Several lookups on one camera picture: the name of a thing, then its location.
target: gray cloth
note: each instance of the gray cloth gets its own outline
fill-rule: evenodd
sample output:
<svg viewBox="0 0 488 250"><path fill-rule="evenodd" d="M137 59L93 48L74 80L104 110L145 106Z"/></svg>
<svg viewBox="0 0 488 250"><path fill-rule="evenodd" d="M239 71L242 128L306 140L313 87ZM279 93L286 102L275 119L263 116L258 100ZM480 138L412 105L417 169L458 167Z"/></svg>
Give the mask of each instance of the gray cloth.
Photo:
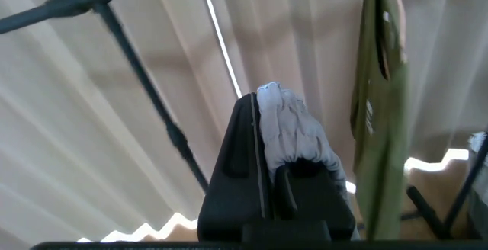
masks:
<svg viewBox="0 0 488 250"><path fill-rule="evenodd" d="M298 158L322 162L354 213L345 188L341 160L330 148L322 125L310 115L303 100L291 90L281 89L279 82L270 82L258 88L258 103L259 126L271 181L275 181L276 169L286 162L295 162ZM352 238L360 239L358 230L355 229Z"/></svg>

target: clothing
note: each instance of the clothing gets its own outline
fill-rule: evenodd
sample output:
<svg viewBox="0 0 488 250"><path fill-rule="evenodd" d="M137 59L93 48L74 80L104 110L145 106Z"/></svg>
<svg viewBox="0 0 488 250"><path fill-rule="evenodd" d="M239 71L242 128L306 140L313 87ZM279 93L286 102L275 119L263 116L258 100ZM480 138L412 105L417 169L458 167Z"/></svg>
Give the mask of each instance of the clothing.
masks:
<svg viewBox="0 0 488 250"><path fill-rule="evenodd" d="M364 0L362 9L351 127L356 199L367 239L396 239L400 230L408 142L407 67L397 27L397 11L402 10L398 1Z"/></svg>
<svg viewBox="0 0 488 250"><path fill-rule="evenodd" d="M279 82L258 88L261 135L269 176L274 182L276 169L299 158L322 162L342 198L351 208L345 188L345 172L339 157L330 148L320 123L310 115L302 99ZM359 239L358 230L353 234Z"/></svg>

